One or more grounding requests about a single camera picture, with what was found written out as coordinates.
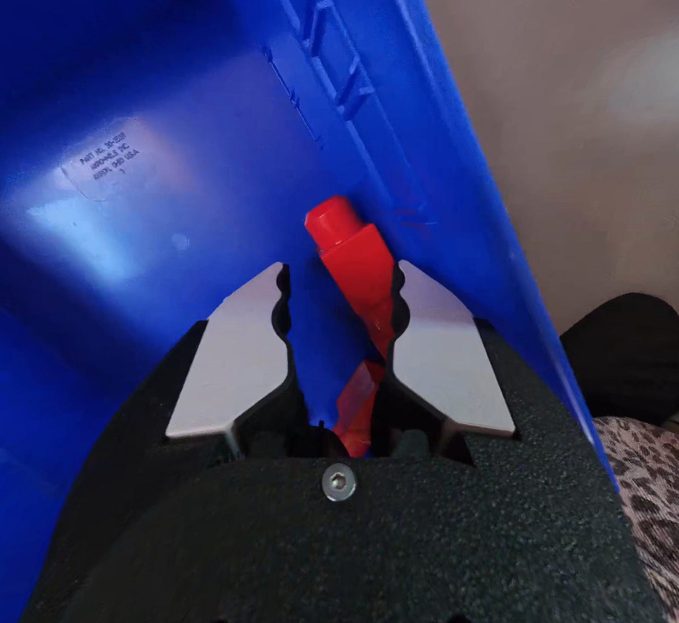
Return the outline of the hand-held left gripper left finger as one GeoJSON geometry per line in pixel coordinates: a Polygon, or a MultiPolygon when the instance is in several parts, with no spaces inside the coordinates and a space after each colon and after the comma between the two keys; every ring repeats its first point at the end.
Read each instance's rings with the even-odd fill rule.
{"type": "Polygon", "coordinates": [[[290,451],[309,426],[291,330],[291,276],[275,262],[210,315],[166,428],[172,441],[220,435],[234,458],[270,433],[290,451]]]}

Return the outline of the person's black pants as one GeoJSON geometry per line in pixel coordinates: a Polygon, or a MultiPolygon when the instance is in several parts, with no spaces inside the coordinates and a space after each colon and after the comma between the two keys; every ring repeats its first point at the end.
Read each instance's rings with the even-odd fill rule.
{"type": "Polygon", "coordinates": [[[661,426],[678,412],[678,313],[661,298],[616,296],[560,339],[593,418],[661,426]]]}

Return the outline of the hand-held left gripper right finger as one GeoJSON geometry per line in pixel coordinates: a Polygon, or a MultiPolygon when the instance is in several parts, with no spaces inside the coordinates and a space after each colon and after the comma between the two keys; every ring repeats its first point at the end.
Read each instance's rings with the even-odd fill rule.
{"type": "Polygon", "coordinates": [[[390,367],[418,416],[432,417],[434,450],[465,433],[514,438],[516,424],[482,341],[463,302],[406,260],[394,274],[395,338],[390,367]]]}

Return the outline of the red mega block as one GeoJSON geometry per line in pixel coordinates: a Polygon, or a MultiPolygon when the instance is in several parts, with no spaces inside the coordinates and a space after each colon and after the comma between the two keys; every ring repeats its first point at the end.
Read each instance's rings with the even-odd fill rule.
{"type": "Polygon", "coordinates": [[[382,364],[363,361],[337,398],[333,431],[351,458],[363,458],[371,448],[371,415],[383,377],[382,364]]]}
{"type": "Polygon", "coordinates": [[[318,255],[383,358],[395,332],[392,284],[395,259],[378,228],[364,222],[350,201],[335,195],[304,221],[318,255]]]}

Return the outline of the large blue plastic bin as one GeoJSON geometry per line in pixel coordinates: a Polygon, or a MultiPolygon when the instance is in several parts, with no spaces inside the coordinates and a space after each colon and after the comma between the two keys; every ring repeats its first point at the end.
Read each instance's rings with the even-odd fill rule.
{"type": "Polygon", "coordinates": [[[133,453],[201,321],[290,266],[313,424],[376,356],[303,226],[344,194],[490,321],[609,476],[424,0],[1,0],[1,621],[18,622],[115,407],[95,495],[157,495],[133,453]]]}

